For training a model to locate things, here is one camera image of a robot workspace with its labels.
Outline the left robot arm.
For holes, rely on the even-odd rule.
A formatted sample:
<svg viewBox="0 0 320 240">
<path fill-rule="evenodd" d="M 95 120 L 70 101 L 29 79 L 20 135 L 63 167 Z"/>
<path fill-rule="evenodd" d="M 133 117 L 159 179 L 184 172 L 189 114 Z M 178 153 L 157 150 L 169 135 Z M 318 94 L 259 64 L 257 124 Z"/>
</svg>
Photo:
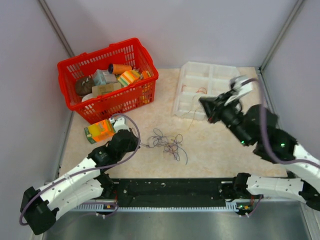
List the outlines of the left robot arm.
<svg viewBox="0 0 320 240">
<path fill-rule="evenodd" d="M 109 198 L 113 182 L 105 171 L 120 165 L 140 147 L 140 136 L 132 129 L 121 129 L 107 144 L 96 147 L 73 169 L 38 189 L 23 193 L 19 223 L 29 226 L 35 235 L 48 231 L 64 214 L 84 202 Z"/>
</svg>

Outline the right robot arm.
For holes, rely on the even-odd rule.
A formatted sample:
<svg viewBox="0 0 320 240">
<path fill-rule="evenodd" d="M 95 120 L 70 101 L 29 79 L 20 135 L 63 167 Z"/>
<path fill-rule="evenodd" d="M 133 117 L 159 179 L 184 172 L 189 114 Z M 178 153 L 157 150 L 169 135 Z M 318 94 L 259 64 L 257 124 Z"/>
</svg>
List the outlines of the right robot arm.
<svg viewBox="0 0 320 240">
<path fill-rule="evenodd" d="M 231 92 L 199 98 L 211 124 L 222 122 L 242 146 L 254 146 L 253 154 L 272 164 L 284 166 L 295 178 L 261 177 L 238 173 L 232 181 L 234 200 L 247 196 L 279 196 L 320 209 L 320 161 L 309 154 L 289 133 L 277 128 L 278 116 L 262 104 L 252 105 L 246 113 L 240 100 L 229 101 Z"/>
</svg>

